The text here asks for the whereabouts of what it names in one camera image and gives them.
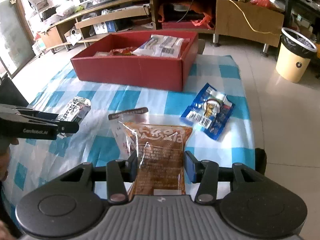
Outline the person left hand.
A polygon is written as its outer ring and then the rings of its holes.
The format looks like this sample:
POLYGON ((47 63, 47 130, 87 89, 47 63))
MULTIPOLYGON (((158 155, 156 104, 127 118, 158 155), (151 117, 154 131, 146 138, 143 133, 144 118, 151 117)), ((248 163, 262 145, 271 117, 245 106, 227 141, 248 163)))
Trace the person left hand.
POLYGON ((10 145, 18 145, 18 144, 19 142, 17 138, 11 138, 7 148, 4 150, 1 150, 1 156, 0 156, 1 181, 5 181, 8 176, 8 167, 10 163, 10 145))

